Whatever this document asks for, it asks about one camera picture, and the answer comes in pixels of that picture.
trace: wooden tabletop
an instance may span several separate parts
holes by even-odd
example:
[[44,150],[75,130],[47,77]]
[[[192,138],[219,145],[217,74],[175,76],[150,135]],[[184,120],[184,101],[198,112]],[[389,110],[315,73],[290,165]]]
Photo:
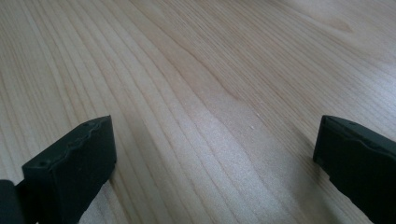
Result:
[[322,115],[396,139],[393,0],[0,1],[0,178],[111,115],[80,223],[370,223],[312,162]]

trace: black clamp jaw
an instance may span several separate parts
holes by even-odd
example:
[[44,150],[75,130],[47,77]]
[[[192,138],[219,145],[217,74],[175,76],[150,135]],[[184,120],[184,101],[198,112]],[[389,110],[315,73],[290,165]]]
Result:
[[396,223],[396,143],[355,122],[323,116],[314,162],[374,223]]
[[16,187],[0,180],[0,223],[78,223],[116,161],[111,117],[80,124],[26,162]]

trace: black plastic object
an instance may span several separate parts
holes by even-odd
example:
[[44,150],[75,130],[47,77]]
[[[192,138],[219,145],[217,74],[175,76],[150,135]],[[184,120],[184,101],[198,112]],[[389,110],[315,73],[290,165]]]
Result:
[[396,223],[396,143],[355,122],[323,116],[314,161],[374,223]]
[[0,223],[78,223],[116,160],[110,116],[77,126],[22,166],[17,187],[0,180]]

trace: light wood grain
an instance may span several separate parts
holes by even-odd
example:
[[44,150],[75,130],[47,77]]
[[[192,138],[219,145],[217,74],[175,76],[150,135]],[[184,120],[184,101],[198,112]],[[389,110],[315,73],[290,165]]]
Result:
[[392,0],[0,1],[0,178],[110,114],[80,223],[370,223],[312,162],[323,114],[396,139]]

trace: wooden surface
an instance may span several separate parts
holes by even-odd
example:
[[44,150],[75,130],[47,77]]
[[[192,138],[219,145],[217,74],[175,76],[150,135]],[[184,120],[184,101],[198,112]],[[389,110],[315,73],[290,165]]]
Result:
[[312,162],[323,114],[396,139],[392,0],[2,0],[0,178],[110,114],[80,223],[370,223]]

